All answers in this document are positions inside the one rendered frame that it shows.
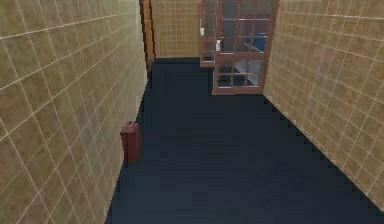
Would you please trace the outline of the dark red bin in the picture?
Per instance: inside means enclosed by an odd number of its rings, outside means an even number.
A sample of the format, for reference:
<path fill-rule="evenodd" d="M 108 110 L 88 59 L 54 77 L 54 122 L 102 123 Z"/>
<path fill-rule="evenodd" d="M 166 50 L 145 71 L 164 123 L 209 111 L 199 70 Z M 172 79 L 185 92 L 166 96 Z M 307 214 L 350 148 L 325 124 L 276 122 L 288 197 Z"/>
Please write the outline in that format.
<path fill-rule="evenodd" d="M 126 163 L 137 161 L 141 148 L 140 125 L 132 121 L 127 122 L 122 127 L 120 136 L 124 151 L 124 161 Z"/>

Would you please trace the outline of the brown glass-paned door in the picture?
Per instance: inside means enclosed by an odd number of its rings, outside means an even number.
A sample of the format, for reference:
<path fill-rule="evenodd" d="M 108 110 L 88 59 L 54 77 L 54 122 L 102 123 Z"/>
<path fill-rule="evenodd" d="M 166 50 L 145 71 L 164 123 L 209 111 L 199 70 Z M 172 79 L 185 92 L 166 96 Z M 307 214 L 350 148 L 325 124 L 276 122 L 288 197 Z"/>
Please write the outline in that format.
<path fill-rule="evenodd" d="M 200 35 L 200 66 L 213 67 L 216 44 L 216 9 L 217 0 L 201 0 L 200 28 L 204 28 L 204 36 Z"/>
<path fill-rule="evenodd" d="M 262 94 L 279 0 L 217 0 L 213 95 Z"/>

